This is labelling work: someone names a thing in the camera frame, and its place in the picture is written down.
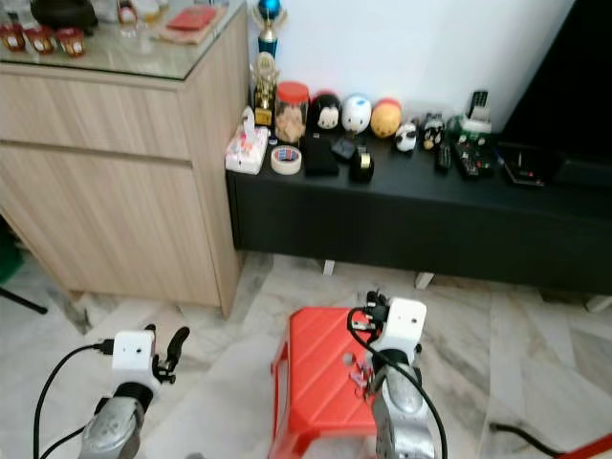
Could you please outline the small gold trophy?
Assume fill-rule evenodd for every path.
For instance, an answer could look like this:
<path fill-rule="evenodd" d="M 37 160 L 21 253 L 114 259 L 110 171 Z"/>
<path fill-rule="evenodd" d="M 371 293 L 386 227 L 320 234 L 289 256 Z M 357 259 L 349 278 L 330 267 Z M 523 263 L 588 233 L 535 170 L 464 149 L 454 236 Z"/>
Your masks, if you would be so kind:
<path fill-rule="evenodd" d="M 256 126 L 273 127 L 278 76 L 274 56 L 268 52 L 259 52 L 251 67 L 251 108 Z"/>

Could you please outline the green object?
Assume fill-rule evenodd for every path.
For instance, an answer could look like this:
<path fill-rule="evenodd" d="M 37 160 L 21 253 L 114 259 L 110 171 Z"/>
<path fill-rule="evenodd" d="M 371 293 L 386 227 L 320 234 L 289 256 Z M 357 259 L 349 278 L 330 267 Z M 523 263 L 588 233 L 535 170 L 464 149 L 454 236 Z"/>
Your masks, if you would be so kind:
<path fill-rule="evenodd" d="M 19 237 L 14 232 L 13 228 L 6 229 L 6 236 L 8 236 L 8 242 L 3 250 L 1 250 L 0 258 L 0 285 L 13 279 L 19 268 L 25 263 L 25 256 L 21 248 L 19 248 Z"/>

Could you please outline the clear jar with red lid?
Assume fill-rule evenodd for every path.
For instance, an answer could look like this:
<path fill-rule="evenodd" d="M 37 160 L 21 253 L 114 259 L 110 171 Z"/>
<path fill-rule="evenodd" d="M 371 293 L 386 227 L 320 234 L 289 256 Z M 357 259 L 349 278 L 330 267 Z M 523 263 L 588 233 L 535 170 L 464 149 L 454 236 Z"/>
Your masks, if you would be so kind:
<path fill-rule="evenodd" d="M 275 138 L 281 144 L 298 144 L 309 127 L 310 88 L 297 80 L 283 80 L 276 86 L 275 96 Z"/>

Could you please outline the small black adapter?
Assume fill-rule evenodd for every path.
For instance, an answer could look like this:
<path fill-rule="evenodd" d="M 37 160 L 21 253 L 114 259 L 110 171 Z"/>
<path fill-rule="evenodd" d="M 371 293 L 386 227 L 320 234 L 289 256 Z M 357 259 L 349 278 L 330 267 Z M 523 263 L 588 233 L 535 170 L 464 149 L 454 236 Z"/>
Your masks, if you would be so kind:
<path fill-rule="evenodd" d="M 356 153 L 356 140 L 348 135 L 337 136 L 332 141 L 331 150 L 338 162 L 349 164 Z"/>

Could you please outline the beige masking tape roll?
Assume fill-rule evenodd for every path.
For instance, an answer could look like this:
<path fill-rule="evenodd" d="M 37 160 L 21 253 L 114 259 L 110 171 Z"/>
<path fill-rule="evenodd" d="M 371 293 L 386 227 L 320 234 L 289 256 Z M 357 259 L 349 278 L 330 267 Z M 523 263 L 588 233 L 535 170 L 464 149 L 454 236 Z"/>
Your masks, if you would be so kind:
<path fill-rule="evenodd" d="M 290 176 L 301 171 L 302 150 L 288 144 L 279 144 L 270 150 L 270 167 L 275 174 Z"/>

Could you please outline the red plastic stool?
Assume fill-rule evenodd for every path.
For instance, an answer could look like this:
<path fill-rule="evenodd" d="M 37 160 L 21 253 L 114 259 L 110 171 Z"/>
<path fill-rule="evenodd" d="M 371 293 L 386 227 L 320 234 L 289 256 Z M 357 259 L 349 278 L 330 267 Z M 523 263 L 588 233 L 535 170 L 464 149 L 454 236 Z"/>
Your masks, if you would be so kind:
<path fill-rule="evenodd" d="M 375 437 L 370 403 L 356 394 L 342 355 L 366 350 L 348 333 L 346 309 L 301 309 L 271 364 L 273 433 L 268 459 L 301 459 L 322 438 Z"/>

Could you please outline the small panda figurine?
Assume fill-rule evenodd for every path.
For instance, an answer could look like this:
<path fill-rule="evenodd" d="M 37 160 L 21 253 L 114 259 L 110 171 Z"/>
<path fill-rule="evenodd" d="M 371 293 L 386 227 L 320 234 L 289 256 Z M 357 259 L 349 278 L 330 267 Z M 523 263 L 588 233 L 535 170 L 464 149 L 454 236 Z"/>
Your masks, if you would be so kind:
<path fill-rule="evenodd" d="M 419 140 L 419 128 L 415 122 L 404 122 L 394 135 L 394 148 L 404 154 L 414 153 Z"/>

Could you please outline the flat black box red trim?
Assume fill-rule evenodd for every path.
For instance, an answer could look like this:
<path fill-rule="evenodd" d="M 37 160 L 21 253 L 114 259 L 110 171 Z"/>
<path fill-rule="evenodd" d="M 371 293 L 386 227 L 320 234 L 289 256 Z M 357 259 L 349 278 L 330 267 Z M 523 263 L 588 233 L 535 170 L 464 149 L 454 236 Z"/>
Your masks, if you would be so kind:
<path fill-rule="evenodd" d="M 494 152 L 509 183 L 515 186 L 546 185 L 548 156 L 543 150 L 529 145 L 502 142 L 495 146 Z"/>

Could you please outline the black low TV console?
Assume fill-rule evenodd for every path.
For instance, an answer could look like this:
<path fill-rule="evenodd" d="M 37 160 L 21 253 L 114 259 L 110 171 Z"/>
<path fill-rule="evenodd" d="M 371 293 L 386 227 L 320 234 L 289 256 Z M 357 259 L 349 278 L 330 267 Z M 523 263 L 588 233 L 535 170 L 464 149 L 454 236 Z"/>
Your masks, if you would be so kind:
<path fill-rule="evenodd" d="M 371 181 L 227 172 L 241 251 L 586 294 L 612 309 L 612 191 L 464 180 L 372 141 Z"/>

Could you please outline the pink white tissue pack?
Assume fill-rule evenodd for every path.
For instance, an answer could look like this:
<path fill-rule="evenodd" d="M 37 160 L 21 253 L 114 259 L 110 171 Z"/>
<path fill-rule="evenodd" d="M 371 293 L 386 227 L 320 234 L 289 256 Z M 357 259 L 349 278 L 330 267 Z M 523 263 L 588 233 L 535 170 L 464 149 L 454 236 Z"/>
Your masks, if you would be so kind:
<path fill-rule="evenodd" d="M 257 175 L 270 144 L 271 130 L 257 125 L 256 114 L 250 106 L 242 110 L 242 119 L 226 148 L 226 170 Z"/>

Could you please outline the black tape dispenser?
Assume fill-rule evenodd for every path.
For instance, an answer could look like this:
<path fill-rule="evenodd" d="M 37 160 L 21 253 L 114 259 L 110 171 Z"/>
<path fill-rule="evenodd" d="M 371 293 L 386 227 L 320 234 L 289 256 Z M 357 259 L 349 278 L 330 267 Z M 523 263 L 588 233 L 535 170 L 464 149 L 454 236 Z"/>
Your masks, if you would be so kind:
<path fill-rule="evenodd" d="M 351 183 L 371 183 L 373 179 L 373 157 L 364 145 L 355 148 L 349 161 L 348 176 Z"/>

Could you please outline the black television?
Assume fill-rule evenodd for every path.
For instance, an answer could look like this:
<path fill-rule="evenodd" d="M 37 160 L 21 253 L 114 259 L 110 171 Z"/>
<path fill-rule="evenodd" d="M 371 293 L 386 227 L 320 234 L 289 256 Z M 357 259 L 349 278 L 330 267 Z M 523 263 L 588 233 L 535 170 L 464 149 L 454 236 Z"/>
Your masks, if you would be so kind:
<path fill-rule="evenodd" d="M 501 143 L 541 153 L 556 183 L 612 189 L 612 0 L 574 0 Z"/>

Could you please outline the black round figurine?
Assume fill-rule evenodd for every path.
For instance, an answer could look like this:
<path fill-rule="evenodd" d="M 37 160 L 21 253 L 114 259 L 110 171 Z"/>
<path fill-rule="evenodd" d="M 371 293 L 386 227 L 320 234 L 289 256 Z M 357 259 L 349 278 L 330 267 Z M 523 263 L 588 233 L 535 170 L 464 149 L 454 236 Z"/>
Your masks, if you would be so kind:
<path fill-rule="evenodd" d="M 336 92 L 323 89 L 311 100 L 307 127 L 312 131 L 331 132 L 339 127 L 342 100 Z"/>

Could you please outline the bunch of keys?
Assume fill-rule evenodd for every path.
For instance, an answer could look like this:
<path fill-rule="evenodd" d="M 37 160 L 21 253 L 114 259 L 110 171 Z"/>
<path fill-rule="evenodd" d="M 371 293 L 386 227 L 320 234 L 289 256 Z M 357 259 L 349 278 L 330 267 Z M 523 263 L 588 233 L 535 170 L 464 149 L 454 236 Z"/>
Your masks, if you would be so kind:
<path fill-rule="evenodd" d="M 373 367 L 371 363 L 364 358 L 364 355 L 346 353 L 342 355 L 342 362 L 348 368 L 350 380 L 356 386 L 356 394 L 364 401 L 372 397 L 370 384 L 373 381 Z"/>

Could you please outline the black bag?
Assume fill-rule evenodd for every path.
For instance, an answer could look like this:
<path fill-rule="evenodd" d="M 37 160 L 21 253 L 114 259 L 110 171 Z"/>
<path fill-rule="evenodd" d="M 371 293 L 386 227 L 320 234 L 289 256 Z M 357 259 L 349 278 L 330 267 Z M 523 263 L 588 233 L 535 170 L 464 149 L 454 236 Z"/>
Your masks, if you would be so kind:
<path fill-rule="evenodd" d="M 30 6 L 35 21 L 53 30 L 80 28 L 91 34 L 99 23 L 89 0 L 31 0 Z"/>

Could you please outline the cordless phone on cradle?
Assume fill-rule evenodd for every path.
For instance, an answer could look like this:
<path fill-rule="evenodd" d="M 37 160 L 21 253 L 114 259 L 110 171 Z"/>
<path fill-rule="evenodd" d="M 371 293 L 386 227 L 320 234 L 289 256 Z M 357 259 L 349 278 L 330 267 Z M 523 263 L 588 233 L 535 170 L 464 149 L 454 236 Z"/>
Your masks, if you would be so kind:
<path fill-rule="evenodd" d="M 471 95 L 467 113 L 460 118 L 460 132 L 469 137 L 489 135 L 492 132 L 489 91 L 477 89 Z"/>

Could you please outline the light wooden cabinet glass top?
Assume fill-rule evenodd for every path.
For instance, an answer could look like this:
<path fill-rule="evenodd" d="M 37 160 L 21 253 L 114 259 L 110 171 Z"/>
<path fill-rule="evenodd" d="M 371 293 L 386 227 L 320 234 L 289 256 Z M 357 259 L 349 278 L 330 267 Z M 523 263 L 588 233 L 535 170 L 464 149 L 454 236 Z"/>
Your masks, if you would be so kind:
<path fill-rule="evenodd" d="M 81 57 L 1 50 L 1 214 L 67 293 L 230 312 L 248 26 L 232 0 L 192 45 L 104 25 Z"/>

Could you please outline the small dark bottle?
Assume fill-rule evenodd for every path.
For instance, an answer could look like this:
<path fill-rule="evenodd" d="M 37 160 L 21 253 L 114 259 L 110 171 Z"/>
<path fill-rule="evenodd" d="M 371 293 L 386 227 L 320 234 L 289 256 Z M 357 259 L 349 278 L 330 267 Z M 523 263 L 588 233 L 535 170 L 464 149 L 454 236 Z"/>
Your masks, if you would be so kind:
<path fill-rule="evenodd" d="M 117 23 L 120 27 L 136 27 L 139 22 L 139 13 L 132 0 L 117 0 Z"/>

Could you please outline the green toy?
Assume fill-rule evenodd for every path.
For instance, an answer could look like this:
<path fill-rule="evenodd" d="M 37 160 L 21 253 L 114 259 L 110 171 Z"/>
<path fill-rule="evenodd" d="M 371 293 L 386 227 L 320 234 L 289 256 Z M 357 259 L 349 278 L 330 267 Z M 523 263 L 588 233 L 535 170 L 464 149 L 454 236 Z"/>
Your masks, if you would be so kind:
<path fill-rule="evenodd" d="M 449 144 L 466 144 L 484 147 L 492 135 L 492 123 L 454 115 L 446 123 L 445 139 Z"/>

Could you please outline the orange round figurine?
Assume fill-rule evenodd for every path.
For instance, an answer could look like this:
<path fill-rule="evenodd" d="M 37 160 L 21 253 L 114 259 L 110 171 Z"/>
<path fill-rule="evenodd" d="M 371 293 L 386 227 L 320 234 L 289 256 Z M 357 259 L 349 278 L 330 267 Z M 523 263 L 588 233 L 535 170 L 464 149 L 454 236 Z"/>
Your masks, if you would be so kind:
<path fill-rule="evenodd" d="M 373 104 L 370 131 L 376 139 L 390 139 L 402 125 L 403 107 L 394 98 L 381 98 Z"/>

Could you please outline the wide black remote control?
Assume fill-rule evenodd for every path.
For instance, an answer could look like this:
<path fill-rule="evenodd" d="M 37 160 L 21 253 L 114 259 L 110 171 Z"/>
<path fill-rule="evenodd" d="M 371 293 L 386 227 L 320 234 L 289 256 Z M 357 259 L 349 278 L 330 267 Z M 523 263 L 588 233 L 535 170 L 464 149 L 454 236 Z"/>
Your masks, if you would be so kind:
<path fill-rule="evenodd" d="M 484 149 L 480 145 L 456 143 L 453 147 L 453 160 L 455 169 L 463 180 L 473 181 L 492 174 L 492 166 L 487 162 Z"/>

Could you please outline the flat black pouch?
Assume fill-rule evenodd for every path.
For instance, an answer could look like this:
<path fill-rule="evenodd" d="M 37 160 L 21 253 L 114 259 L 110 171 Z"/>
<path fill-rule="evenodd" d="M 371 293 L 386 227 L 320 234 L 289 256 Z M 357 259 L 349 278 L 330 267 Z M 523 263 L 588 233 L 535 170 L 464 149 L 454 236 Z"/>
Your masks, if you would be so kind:
<path fill-rule="evenodd" d="M 333 153 L 331 137 L 310 134 L 300 142 L 302 174 L 306 178 L 332 178 L 339 175 L 339 163 Z"/>

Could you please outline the black rod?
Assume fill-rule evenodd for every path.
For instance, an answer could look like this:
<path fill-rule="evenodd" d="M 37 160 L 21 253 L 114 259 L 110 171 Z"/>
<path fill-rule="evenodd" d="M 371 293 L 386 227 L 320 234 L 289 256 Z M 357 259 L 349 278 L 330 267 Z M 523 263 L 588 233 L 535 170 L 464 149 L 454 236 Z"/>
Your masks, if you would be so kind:
<path fill-rule="evenodd" d="M 39 305 L 39 303 L 28 300 L 27 298 L 17 293 L 10 292 L 10 290 L 8 289 L 1 288 L 0 294 L 1 297 L 5 298 L 5 300 L 17 303 L 17 305 L 21 305 L 23 307 L 26 307 L 26 309 L 28 310 L 35 311 L 37 314 L 47 315 L 49 312 L 48 307 Z"/>

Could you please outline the small black white figurine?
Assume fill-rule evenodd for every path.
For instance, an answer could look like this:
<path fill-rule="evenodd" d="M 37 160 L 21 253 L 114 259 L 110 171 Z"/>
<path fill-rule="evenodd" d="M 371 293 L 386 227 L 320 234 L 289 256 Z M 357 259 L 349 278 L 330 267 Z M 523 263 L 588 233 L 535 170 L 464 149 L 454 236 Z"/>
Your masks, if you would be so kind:
<path fill-rule="evenodd" d="M 440 111 L 429 111 L 417 126 L 421 148 L 437 150 L 445 139 L 445 118 Z"/>

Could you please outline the red bar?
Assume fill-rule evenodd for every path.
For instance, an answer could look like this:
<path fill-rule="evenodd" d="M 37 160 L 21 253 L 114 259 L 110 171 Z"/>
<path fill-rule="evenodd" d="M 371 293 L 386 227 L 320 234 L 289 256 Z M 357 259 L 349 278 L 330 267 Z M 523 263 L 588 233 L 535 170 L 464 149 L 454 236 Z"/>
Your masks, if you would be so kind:
<path fill-rule="evenodd" d="M 577 449 L 557 454 L 554 459 L 594 459 L 604 453 L 612 453 L 612 432 L 603 434 L 598 440 L 577 447 Z"/>

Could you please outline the slim black remote control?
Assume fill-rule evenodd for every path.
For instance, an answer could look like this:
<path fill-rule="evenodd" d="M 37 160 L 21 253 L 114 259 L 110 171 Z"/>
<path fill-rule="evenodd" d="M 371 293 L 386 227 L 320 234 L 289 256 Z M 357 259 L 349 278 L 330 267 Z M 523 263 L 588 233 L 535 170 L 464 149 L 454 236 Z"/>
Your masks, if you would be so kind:
<path fill-rule="evenodd" d="M 451 166 L 453 165 L 453 158 L 451 158 L 451 148 L 447 142 L 441 142 L 436 145 L 433 149 L 433 170 L 437 174 L 448 174 Z"/>

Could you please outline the trophy with blue globe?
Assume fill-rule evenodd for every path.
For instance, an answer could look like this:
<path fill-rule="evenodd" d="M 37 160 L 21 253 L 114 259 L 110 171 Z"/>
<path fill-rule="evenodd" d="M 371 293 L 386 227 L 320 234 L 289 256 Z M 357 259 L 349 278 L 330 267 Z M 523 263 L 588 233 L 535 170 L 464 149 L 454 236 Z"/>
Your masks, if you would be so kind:
<path fill-rule="evenodd" d="M 253 0 L 250 13 L 258 26 L 256 38 L 259 53 L 267 53 L 272 57 L 278 52 L 278 27 L 287 19 L 281 0 Z"/>

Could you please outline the white round figurine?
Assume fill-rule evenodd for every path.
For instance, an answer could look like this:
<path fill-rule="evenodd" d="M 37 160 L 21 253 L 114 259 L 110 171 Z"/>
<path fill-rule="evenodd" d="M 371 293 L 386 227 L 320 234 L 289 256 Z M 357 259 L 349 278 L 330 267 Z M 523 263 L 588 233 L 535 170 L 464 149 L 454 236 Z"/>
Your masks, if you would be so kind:
<path fill-rule="evenodd" d="M 351 95 L 342 101 L 340 125 L 346 134 L 363 134 L 370 126 L 373 104 L 364 95 Z"/>

